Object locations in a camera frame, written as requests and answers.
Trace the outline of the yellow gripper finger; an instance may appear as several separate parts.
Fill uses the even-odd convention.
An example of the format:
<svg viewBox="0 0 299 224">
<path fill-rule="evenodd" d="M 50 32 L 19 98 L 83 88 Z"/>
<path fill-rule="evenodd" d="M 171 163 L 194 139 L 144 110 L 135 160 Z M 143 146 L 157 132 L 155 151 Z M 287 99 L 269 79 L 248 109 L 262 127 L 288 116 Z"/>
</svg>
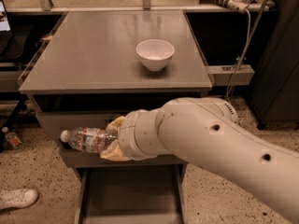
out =
<svg viewBox="0 0 299 224">
<path fill-rule="evenodd" d="M 117 135 L 118 131 L 122 125 L 122 123 L 125 120 L 125 116 L 119 116 L 113 121 L 111 121 L 107 126 L 106 126 L 106 132 L 110 134 Z"/>
<path fill-rule="evenodd" d="M 118 140 L 113 141 L 106 150 L 100 153 L 100 157 L 109 161 L 129 161 L 130 158 L 125 156 L 120 148 Z"/>
</svg>

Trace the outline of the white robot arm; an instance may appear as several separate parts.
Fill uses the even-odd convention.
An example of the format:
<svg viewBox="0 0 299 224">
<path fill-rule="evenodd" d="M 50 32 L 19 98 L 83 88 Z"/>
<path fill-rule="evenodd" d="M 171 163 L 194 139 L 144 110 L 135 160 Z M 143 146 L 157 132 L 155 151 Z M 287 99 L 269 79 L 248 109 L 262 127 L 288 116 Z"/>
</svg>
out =
<svg viewBox="0 0 299 224">
<path fill-rule="evenodd" d="M 299 224 L 299 155 L 238 125 L 219 98 L 178 98 L 158 109 L 114 120 L 118 138 L 100 157 L 142 161 L 172 154 L 219 175 Z"/>
</svg>

